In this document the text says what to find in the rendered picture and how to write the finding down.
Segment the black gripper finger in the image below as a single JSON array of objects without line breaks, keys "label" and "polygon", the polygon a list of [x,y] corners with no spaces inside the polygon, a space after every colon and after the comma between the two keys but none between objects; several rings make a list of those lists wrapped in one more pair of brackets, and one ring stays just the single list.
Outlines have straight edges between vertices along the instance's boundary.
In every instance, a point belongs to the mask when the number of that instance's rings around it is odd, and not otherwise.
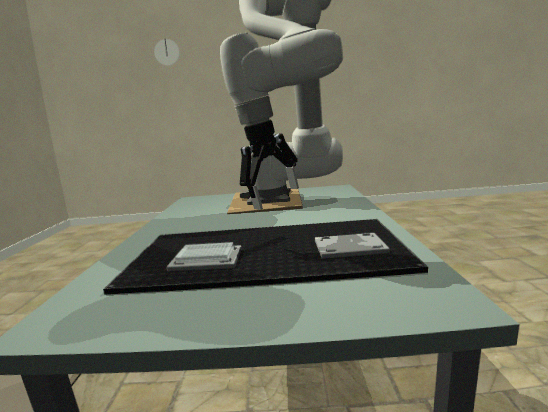
[{"label": "black gripper finger", "polygon": [[298,181],[295,173],[294,166],[298,162],[298,159],[286,143],[283,134],[275,134],[276,143],[280,149],[273,143],[269,142],[269,146],[274,150],[273,156],[276,157],[281,163],[286,166],[286,173],[290,185],[290,189],[299,189]]},{"label": "black gripper finger", "polygon": [[[252,145],[253,146],[253,145]],[[262,145],[260,155],[257,157],[252,154],[253,147],[241,147],[242,161],[240,173],[240,186],[247,186],[253,203],[254,209],[263,209],[260,196],[258,193],[256,179],[259,172],[261,162],[263,161],[267,145]],[[251,158],[252,154],[252,158]],[[251,162],[252,160],[252,162]]]}]

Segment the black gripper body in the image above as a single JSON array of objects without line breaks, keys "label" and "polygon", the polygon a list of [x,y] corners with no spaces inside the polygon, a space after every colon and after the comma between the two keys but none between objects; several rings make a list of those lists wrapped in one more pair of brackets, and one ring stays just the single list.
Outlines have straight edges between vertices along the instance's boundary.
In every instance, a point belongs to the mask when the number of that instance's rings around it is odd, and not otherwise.
[{"label": "black gripper body", "polygon": [[269,142],[273,142],[276,145],[276,138],[274,137],[274,126],[271,120],[252,125],[244,128],[246,137],[250,142],[250,146],[253,147],[252,152],[259,157],[262,145],[267,145],[264,158],[273,155],[274,150],[269,146]]}]

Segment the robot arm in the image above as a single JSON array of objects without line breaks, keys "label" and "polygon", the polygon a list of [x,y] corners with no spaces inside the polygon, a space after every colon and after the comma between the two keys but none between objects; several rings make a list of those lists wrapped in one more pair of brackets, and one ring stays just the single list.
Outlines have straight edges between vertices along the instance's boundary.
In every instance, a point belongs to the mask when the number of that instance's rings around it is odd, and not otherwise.
[{"label": "robot arm", "polygon": [[[298,127],[292,142],[286,143],[298,159],[294,166],[297,179],[333,173],[343,160],[340,142],[331,140],[329,130],[322,126],[319,78],[335,71],[343,60],[340,36],[331,30],[316,30],[321,10],[330,2],[239,0],[245,27],[279,42],[259,47],[249,33],[240,33],[220,46],[225,84],[241,125],[269,121],[273,111],[268,92],[294,86]],[[285,20],[271,17],[278,15]],[[262,204],[290,201],[285,168],[273,155],[263,158],[255,183]]]}]

